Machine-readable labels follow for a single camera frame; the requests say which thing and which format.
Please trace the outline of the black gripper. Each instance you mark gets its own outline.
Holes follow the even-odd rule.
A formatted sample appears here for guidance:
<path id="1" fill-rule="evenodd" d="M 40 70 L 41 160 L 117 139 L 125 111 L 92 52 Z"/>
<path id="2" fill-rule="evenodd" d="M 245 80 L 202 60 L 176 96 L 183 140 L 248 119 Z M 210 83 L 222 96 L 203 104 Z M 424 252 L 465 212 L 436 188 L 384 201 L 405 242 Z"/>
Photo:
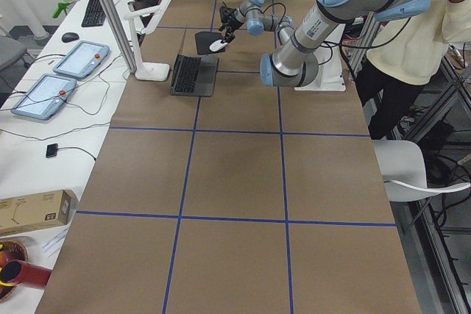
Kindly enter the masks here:
<path id="1" fill-rule="evenodd" d="M 219 31 L 224 34 L 225 43 L 231 43 L 235 39 L 235 31 L 240 29 L 244 23 L 240 22 L 233 14 L 233 18 L 229 23 L 221 24 Z"/>

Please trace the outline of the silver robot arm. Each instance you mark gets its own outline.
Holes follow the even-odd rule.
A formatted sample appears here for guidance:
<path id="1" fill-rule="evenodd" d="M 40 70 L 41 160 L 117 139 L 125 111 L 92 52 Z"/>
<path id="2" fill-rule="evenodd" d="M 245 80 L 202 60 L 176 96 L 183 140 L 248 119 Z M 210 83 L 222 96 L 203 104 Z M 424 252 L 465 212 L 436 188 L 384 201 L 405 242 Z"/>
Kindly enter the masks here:
<path id="1" fill-rule="evenodd" d="M 377 21 L 410 18 L 425 12 L 431 0 L 316 0 L 302 23 L 293 28 L 289 17 L 265 15 L 264 0 L 245 0 L 236 9 L 222 14 L 221 40 L 210 45 L 212 52 L 227 46 L 234 31 L 245 25 L 251 35 L 265 31 L 277 34 L 281 45 L 264 54 L 260 63 L 261 81 L 269 87 L 305 87 L 319 71 L 314 52 L 340 24 L 373 12 Z"/>

